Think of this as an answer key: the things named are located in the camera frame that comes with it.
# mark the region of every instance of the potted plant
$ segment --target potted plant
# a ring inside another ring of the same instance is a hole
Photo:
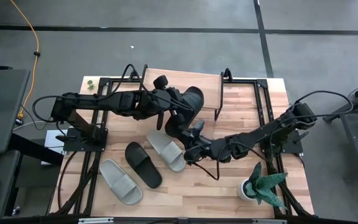
[[[262,176],[261,170],[262,166],[260,162],[258,162],[251,176],[238,186],[238,196],[243,200],[256,200],[258,201],[258,205],[264,201],[273,206],[285,208],[284,204],[273,194],[271,189],[282,182],[287,176],[287,173]]]

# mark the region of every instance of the slide sandal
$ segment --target slide sandal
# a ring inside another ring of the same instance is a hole
[[[183,158],[181,149],[167,138],[164,133],[150,130],[147,134],[147,140],[172,171],[180,172],[185,168],[186,161]]]
[[[150,156],[144,148],[137,142],[131,142],[125,149],[125,159],[132,169],[150,188],[161,185],[162,177],[155,168]]]
[[[114,195],[126,205],[142,200],[139,186],[114,161],[106,159],[100,164],[100,172]]]

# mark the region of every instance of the wooden board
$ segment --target wooden board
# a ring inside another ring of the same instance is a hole
[[[88,80],[97,86],[100,77],[84,77],[80,93],[93,94],[96,89],[87,89]],[[282,79],[268,79],[270,98],[275,117],[282,114],[288,107],[287,94]],[[139,84],[123,83],[121,91],[136,90]],[[206,125],[202,134],[207,138],[221,138],[230,134],[251,131],[259,126],[256,111],[255,93],[252,85],[225,84],[223,108],[216,122],[213,121],[213,110],[201,110],[197,119],[204,119]],[[92,111],[79,111],[86,120],[90,121]],[[157,153],[147,142],[146,134],[155,129],[157,118],[135,121],[109,113],[107,127],[109,129],[108,146],[102,155],[102,161],[113,159],[140,186],[144,196],[142,201],[133,206],[124,205],[109,190],[103,176],[99,174],[93,200],[92,216],[114,217],[203,217],[203,218],[272,218],[273,209],[262,203],[246,202],[236,195],[236,187],[250,176],[253,167],[261,161],[253,153],[243,159],[221,164],[221,179],[213,180],[204,171],[195,166],[186,166],[181,173],[169,170]],[[126,146],[136,141],[145,147],[153,163],[160,171],[163,182],[157,189],[148,188],[138,175],[129,167],[124,158]],[[84,153],[79,152],[70,162],[62,181],[62,202],[64,203],[75,190],[80,178]],[[287,184],[296,199],[304,208],[313,213],[308,184],[301,162],[293,155],[283,155],[285,171],[288,172]],[[216,174],[216,161],[205,159],[200,165]],[[266,174],[265,163],[262,161],[263,172]],[[88,189],[85,190],[82,206],[86,202]],[[57,193],[53,197],[51,212],[57,210]]]
[[[144,85],[154,89],[153,82],[161,75],[167,76],[168,86],[175,87],[181,93],[191,85],[203,90],[204,108],[218,109],[221,106],[221,76],[194,72],[180,72],[155,68],[146,69]]]

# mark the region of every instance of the gray floor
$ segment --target gray floor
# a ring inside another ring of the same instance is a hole
[[[17,0],[36,25],[100,27],[258,28],[252,0]],[[358,30],[358,0],[260,0],[266,29]],[[25,24],[9,1],[0,0],[0,24]],[[127,63],[235,77],[266,77],[259,34],[161,32],[37,32],[41,58],[35,91],[27,104],[44,95],[78,91],[85,75],[118,75]],[[274,77],[284,78],[290,101],[313,90],[348,94],[358,87],[358,35],[267,35]],[[0,65],[31,69],[34,36],[0,30]],[[331,96],[305,100],[315,113],[344,103]],[[52,102],[42,103],[48,116]],[[19,134],[45,136],[32,127]],[[358,176],[344,182],[358,161],[342,124],[318,122],[304,138],[306,175],[315,213],[358,221]],[[51,187],[27,189],[20,196],[23,214],[42,215]]]

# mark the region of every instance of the small green plant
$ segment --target small green plant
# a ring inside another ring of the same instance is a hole
[[[256,198],[258,205],[260,205],[262,201],[265,201],[273,206],[286,208],[281,200],[273,194],[271,189],[282,182],[287,176],[287,173],[262,176],[261,170],[262,166],[260,162],[258,162],[251,176],[245,182],[244,186],[242,186],[244,193],[250,198]]]
[[[94,84],[93,84],[92,80],[89,80],[89,81],[87,82],[87,84],[88,84],[88,89],[89,89],[89,90],[93,90],[93,89],[94,89]]]

